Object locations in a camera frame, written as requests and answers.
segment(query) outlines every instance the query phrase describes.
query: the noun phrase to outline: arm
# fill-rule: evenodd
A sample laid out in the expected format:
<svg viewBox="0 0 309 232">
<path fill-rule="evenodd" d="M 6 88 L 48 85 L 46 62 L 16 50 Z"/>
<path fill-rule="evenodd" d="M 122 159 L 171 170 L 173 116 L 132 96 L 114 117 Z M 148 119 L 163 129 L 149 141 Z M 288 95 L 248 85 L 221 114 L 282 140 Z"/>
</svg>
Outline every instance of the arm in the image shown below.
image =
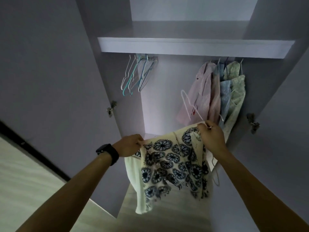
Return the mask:
<svg viewBox="0 0 309 232">
<path fill-rule="evenodd" d="M 224 168 L 260 231 L 309 231 L 309 226 L 255 178 L 227 149 L 219 126 L 199 124 L 202 140 Z"/>
<path fill-rule="evenodd" d="M 131 156 L 139 150 L 139 140 L 143 140 L 140 135 L 131 135 L 113 147 L 120 157 Z M 17 232 L 70 231 L 111 163 L 107 152 L 99 154 L 42 204 Z"/>
</svg>

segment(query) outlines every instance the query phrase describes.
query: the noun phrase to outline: upper shelf compartment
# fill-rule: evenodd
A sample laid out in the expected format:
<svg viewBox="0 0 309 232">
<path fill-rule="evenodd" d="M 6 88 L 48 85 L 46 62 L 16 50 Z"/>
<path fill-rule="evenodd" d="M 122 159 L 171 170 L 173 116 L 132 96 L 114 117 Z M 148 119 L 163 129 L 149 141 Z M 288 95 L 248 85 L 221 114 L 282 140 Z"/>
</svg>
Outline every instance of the upper shelf compartment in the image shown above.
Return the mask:
<svg viewBox="0 0 309 232">
<path fill-rule="evenodd" d="M 102 52 L 284 58 L 294 40 L 244 39 L 249 21 L 133 21 L 98 37 Z"/>
</svg>

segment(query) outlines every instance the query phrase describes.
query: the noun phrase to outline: smartwatch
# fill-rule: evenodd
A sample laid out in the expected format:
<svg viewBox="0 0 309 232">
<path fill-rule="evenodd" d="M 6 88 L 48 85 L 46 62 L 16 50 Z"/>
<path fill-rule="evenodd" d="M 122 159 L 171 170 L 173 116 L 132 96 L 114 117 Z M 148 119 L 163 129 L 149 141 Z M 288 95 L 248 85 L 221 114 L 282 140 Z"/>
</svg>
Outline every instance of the smartwatch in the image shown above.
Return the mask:
<svg viewBox="0 0 309 232">
<path fill-rule="evenodd" d="M 96 151 L 95 151 L 98 155 L 101 154 L 102 152 L 107 152 L 110 154 L 110 156 L 112 157 L 112 164 L 115 164 L 117 162 L 117 160 L 119 159 L 119 154 L 116 151 L 115 148 L 112 147 L 111 144 L 104 144 L 102 146 L 100 146 Z"/>
</svg>

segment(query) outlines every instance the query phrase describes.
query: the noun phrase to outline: black strip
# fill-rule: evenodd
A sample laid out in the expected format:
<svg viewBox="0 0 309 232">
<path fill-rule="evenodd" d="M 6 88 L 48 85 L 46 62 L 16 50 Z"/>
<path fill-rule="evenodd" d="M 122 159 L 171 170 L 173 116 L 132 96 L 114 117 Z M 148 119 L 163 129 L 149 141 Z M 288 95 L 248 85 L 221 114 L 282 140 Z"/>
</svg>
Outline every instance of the black strip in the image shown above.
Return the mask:
<svg viewBox="0 0 309 232">
<path fill-rule="evenodd" d="M 6 136 L 11 141 L 13 141 L 14 143 L 16 143 L 18 146 L 20 146 L 22 149 L 24 149 L 26 152 L 32 155 L 35 159 L 44 164 L 55 174 L 60 176 L 63 180 L 69 181 L 71 179 L 68 175 L 66 175 L 63 171 L 61 171 L 58 167 L 56 167 L 52 162 L 50 162 L 47 158 L 45 158 L 40 152 L 34 149 L 31 145 L 26 143 L 25 140 L 23 140 L 20 136 L 18 136 L 18 134 L 16 134 L 13 130 L 11 130 L 1 121 L 0 121 L 0 133 L 3 136 Z"/>
</svg>

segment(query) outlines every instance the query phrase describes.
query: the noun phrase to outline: metal hinge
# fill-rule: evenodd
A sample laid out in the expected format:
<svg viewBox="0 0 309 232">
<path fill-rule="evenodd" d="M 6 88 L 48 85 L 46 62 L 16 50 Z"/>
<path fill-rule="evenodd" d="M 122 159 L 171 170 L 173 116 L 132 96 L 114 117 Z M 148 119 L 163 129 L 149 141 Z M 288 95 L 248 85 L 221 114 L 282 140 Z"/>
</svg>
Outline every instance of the metal hinge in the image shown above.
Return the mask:
<svg viewBox="0 0 309 232">
<path fill-rule="evenodd" d="M 247 114 L 247 119 L 249 124 L 252 126 L 251 133 L 255 134 L 258 128 L 260 127 L 259 122 L 255 122 L 255 114 L 254 113 Z"/>
<path fill-rule="evenodd" d="M 108 116 L 109 117 L 112 117 L 113 116 L 113 114 L 114 114 L 114 108 L 117 106 L 117 102 L 116 101 L 112 101 L 111 102 L 111 107 L 109 107 L 108 109 L 107 109 L 107 113 L 108 113 Z"/>
</svg>

